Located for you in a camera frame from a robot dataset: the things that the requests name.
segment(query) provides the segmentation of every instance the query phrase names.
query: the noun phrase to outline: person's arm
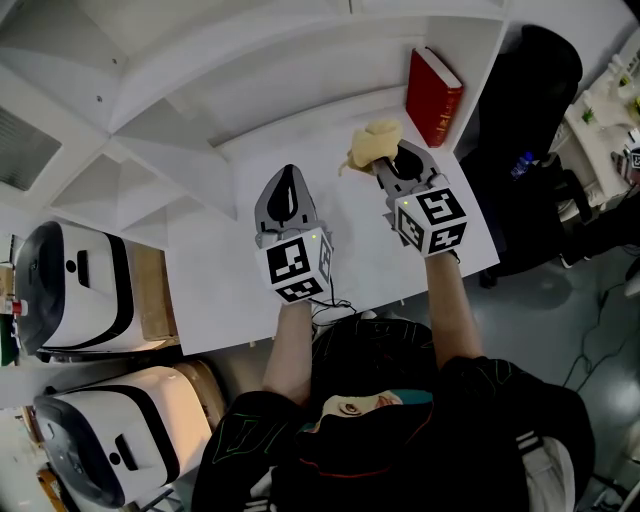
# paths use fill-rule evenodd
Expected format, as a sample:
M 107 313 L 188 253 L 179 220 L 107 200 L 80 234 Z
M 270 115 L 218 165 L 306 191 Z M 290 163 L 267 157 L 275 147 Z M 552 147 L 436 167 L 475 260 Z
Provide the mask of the person's arm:
M 427 258 L 425 265 L 438 368 L 454 357 L 473 359 L 484 355 L 456 258 L 445 252 Z
M 298 405 L 311 390 L 311 304 L 282 306 L 273 350 L 262 388 L 285 396 Z

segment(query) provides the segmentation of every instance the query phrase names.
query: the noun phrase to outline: wire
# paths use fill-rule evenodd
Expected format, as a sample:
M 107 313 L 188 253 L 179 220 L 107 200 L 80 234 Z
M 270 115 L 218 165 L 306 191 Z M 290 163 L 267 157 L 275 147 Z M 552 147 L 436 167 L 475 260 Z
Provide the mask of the wire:
M 353 307 L 353 305 L 351 304 L 351 301 L 348 301 L 346 299 L 338 299 L 336 300 L 335 297 L 335 291 L 333 289 L 333 278 L 331 276 L 329 276 L 329 285 L 331 286 L 331 302 L 327 303 L 327 302 L 322 302 L 319 300 L 315 300 L 315 299 L 308 299 L 309 302 L 312 302 L 313 304 L 315 304 L 316 306 L 320 306 L 320 309 L 316 309 L 313 314 L 311 315 L 311 323 L 313 326 L 313 330 L 314 330 L 314 336 L 316 334 L 317 328 L 318 327 L 330 327 L 332 325 L 334 325 L 338 320 L 334 321 L 334 322 L 330 322 L 328 324 L 318 324 L 315 323 L 313 321 L 313 319 L 316 317 L 316 315 L 327 311 L 328 309 L 332 309 L 332 308 L 349 308 L 351 309 L 351 311 L 353 311 L 353 314 L 357 314 L 358 311 L 356 310 L 356 308 Z
M 602 296 L 599 297 L 599 299 L 598 299 L 598 320 L 597 320 L 596 324 L 593 327 L 591 327 L 589 330 L 587 330 L 582 335 L 582 339 L 580 341 L 580 354 L 574 359 L 573 364 L 571 365 L 571 368 L 569 369 L 569 373 L 567 374 L 567 378 L 564 380 L 564 383 L 562 384 L 563 388 L 567 387 L 567 384 L 568 384 L 569 380 L 571 379 L 571 376 L 573 375 L 573 372 L 574 372 L 576 366 L 578 365 L 578 363 L 580 361 L 584 361 L 584 371 L 586 372 L 587 375 L 584 378 L 584 380 L 580 383 L 578 388 L 575 390 L 576 393 L 579 393 L 580 390 L 582 390 L 582 388 L 589 381 L 591 376 L 598 369 L 598 367 L 600 365 L 602 365 L 602 363 L 604 363 L 607 359 L 611 359 L 611 358 L 616 357 L 617 355 L 619 355 L 620 352 L 622 352 L 622 349 L 625 347 L 625 345 L 629 341 L 629 339 L 631 339 L 631 337 L 634 334 L 636 334 L 638 331 L 640 331 L 640 327 L 634 329 L 633 332 L 631 332 L 629 335 L 627 335 L 624 338 L 622 343 L 620 343 L 620 346 L 615 351 L 613 351 L 613 352 L 611 352 L 609 354 L 606 354 L 605 356 L 601 357 L 596 363 L 594 363 L 586 353 L 587 338 L 589 337 L 589 335 L 593 331 L 595 331 L 598 327 L 600 327 L 600 323 L 601 323 L 601 320 L 602 320 L 602 312 L 604 311 L 604 307 L 607 304 L 607 300 L 609 299 L 609 296 L 610 296 L 611 292 L 613 290 L 615 290 L 616 288 L 619 288 L 620 286 L 623 286 L 624 284 L 625 283 L 618 283 L 618 284 L 615 284 L 615 285 L 611 286 L 610 288 L 607 288 L 604 291 L 604 293 L 602 294 Z

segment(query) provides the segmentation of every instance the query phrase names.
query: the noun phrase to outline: yellow object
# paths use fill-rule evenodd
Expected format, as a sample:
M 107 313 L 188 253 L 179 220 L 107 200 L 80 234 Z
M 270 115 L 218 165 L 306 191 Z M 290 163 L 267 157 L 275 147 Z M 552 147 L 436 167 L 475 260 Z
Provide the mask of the yellow object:
M 347 161 L 340 166 L 338 173 L 346 166 L 356 171 L 371 174 L 371 162 L 388 157 L 395 160 L 398 156 L 398 143 L 402 139 L 402 124 L 395 119 L 381 119 L 370 122 L 364 130 L 353 132 L 351 151 Z

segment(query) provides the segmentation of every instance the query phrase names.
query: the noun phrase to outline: floor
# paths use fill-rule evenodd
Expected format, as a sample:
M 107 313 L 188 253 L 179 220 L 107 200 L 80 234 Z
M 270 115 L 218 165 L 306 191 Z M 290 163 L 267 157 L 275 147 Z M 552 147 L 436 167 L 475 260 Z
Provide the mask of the floor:
M 594 327 L 602 292 L 624 281 L 633 257 L 615 249 L 566 270 L 559 260 L 517 276 L 502 278 L 485 290 L 477 276 L 465 279 L 487 355 L 508 359 L 552 384 L 562 385 L 579 354 L 581 339 Z M 586 353 L 597 362 L 615 352 L 580 392 L 596 437 L 596 473 L 616 477 L 627 488 L 640 479 L 640 467 L 625 456 L 630 433 L 640 427 L 640 298 L 626 299 L 617 287 L 606 301 L 601 325 L 586 339 Z M 428 325 L 427 294 L 380 308 Z M 230 397 L 259 389 L 271 340 L 204 354 L 218 371 Z M 582 363 L 568 382 L 576 389 L 585 378 Z M 593 501 L 601 486 L 586 498 Z

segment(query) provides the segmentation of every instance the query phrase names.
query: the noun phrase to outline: black stripe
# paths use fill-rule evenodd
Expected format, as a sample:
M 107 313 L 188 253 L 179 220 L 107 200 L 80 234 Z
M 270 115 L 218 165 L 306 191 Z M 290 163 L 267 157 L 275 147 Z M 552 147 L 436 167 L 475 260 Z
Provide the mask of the black stripe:
M 85 341 L 79 345 L 71 347 L 46 347 L 47 349 L 56 350 L 78 350 L 80 348 L 93 347 L 101 343 L 105 343 L 113 338 L 120 336 L 131 325 L 133 320 L 133 292 L 131 290 L 131 277 L 129 274 L 129 259 L 127 258 L 127 250 L 124 242 L 117 236 L 108 235 L 111 245 L 111 254 L 113 255 L 113 273 L 116 279 L 116 297 L 118 299 L 118 312 L 113 321 L 113 325 L 99 336 L 92 340 Z
M 160 451 L 164 466 L 167 468 L 167 481 L 162 485 L 169 484 L 180 476 L 180 462 L 178 461 L 176 451 L 173 449 L 173 443 L 171 442 L 171 438 L 167 433 L 167 429 L 164 426 L 164 422 L 160 417 L 156 405 L 147 393 L 140 388 L 124 385 L 92 386 L 79 391 L 111 391 L 131 398 L 140 408 L 140 411 L 142 411 L 142 415 L 149 427 L 149 432 L 151 432 L 153 440 Z

